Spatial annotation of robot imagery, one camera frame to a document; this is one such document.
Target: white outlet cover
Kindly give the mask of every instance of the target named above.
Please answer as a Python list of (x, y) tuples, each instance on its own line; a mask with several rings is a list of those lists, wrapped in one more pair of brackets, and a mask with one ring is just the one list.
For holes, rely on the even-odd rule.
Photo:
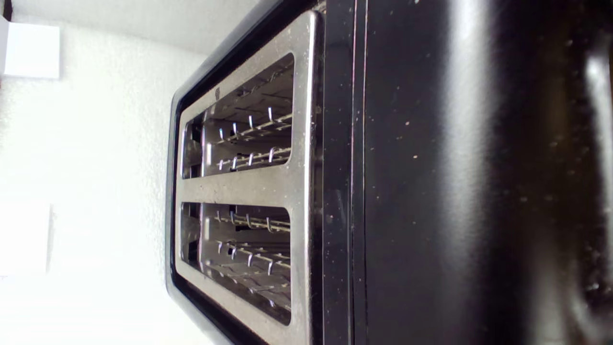
[(50, 204), (0, 199), (0, 276), (47, 272)]
[(59, 28), (9, 22), (4, 75), (59, 78)]

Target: metal frame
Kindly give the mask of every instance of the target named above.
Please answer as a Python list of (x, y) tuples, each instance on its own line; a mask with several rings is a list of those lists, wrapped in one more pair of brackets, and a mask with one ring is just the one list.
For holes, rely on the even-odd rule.
[(177, 273), (214, 299), (227, 312), (241, 320), (264, 340), (272, 344), (310, 343), (310, 252), (313, 217), (313, 156), (314, 133), (314, 78), (316, 22), (315, 12), (305, 12), (284, 31), (274, 37), (254, 56), (237, 68), (217, 87), (198, 99), (180, 115), (180, 157), (187, 123), (236, 89), (253, 75), (263, 71), (270, 63), (288, 53), (294, 56), (294, 102), (292, 122), (292, 152), (284, 165), (238, 171), (192, 179), (181, 176), (181, 162), (177, 162), (175, 176), (175, 229), (181, 222), (181, 202), (252, 204), (285, 207), (289, 213), (291, 229), (291, 294), (292, 317), (284, 326), (257, 307), (206, 277), (180, 258), (180, 231), (175, 231), (175, 268)]

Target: white textured wall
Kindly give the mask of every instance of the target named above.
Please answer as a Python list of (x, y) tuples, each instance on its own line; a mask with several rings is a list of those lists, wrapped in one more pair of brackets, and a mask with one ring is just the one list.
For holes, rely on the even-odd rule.
[(15, 13), (211, 54), (258, 0), (13, 0)]
[(61, 27), (61, 79), (2, 79), (0, 193), (52, 216), (48, 274), (0, 281), (0, 344), (209, 343), (164, 287), (170, 101), (204, 56), (16, 20)]

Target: metal wire rack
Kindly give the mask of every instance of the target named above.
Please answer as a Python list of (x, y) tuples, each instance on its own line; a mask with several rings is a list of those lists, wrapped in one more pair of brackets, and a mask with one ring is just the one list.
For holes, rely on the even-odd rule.
[(265, 219), (252, 218), (249, 214), (242, 216), (230, 211), (230, 217), (225, 218), (221, 216), (220, 211), (217, 211), (215, 219), (218, 222), (226, 222), (233, 225), (246, 225), (251, 229), (267, 229), (271, 233), (279, 231), (289, 232), (289, 222), (272, 220), (270, 217), (266, 217)]
[(231, 263), (207, 262), (207, 266), (251, 293), (268, 299), (271, 306), (291, 310), (289, 244), (281, 242), (217, 241), (218, 254), (230, 256)]
[[(237, 91), (238, 91), (238, 95), (236, 100), (234, 101), (235, 103), (239, 103), (242, 99), (248, 98), (249, 96), (257, 93), (259, 90), (261, 90), (264, 86), (271, 84), (272, 82), (275, 81), (275, 79), (278, 79), (280, 77), (283, 77), (285, 75), (291, 75), (294, 69), (294, 64), (293, 62), (289, 63), (289, 64), (284, 64), (284, 65), (277, 65), (277, 66), (271, 66), (270, 68), (274, 69), (276, 68), (276, 71), (273, 71), (270, 75), (270, 77), (268, 78), (254, 78), (254, 83), (256, 83), (255, 85), (252, 85), (250, 87), (245, 87), (242, 86), (240, 87)], [(287, 102), (287, 103), (291, 103), (291, 98), (288, 97), (282, 97), (282, 96), (278, 96), (278, 95), (270, 95), (270, 94), (266, 94), (266, 93), (262, 93), (260, 92), (259, 95), (261, 96), (265, 96), (267, 98), (278, 98), (278, 99), (282, 99), (283, 101)], [(228, 107), (230, 107), (230, 105), (226, 105), (224, 106), (224, 110), (226, 110)]]
[(261, 165), (279, 165), (287, 162), (292, 152), (290, 147), (271, 147), (268, 152), (249, 155), (234, 156), (229, 160), (220, 160), (218, 167), (220, 171), (229, 168), (231, 171), (238, 171), (243, 168), (256, 167)]
[(234, 134), (230, 136), (226, 136), (223, 128), (219, 129), (219, 138), (220, 140), (215, 144), (223, 144), (225, 142), (232, 141), (250, 141), (256, 138), (261, 138), (264, 136), (271, 135), (274, 131), (283, 131), (285, 129), (292, 127), (293, 114), (287, 114), (281, 116), (279, 118), (273, 118), (272, 108), (268, 108), (268, 122), (263, 123), (261, 125), (255, 125), (253, 120), (253, 115), (249, 115), (249, 128), (247, 130), (240, 131), (238, 128), (238, 123), (232, 123), (232, 132)]

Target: black plastic body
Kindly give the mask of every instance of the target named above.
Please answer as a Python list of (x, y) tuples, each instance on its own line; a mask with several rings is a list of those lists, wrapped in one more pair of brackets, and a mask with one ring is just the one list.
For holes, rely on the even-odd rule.
[(368, 343), (613, 338), (612, 14), (368, 2)]
[[(249, 15), (177, 91), (169, 152), (177, 114), (312, 5)], [(328, 0), (324, 18), (314, 342), (612, 339), (611, 3)], [(170, 294), (258, 341), (175, 274), (172, 224)]]
[(11, 0), (4, 1), (4, 10), (2, 11), (2, 16), (8, 21), (11, 21), (11, 19), (13, 18), (13, 3)]

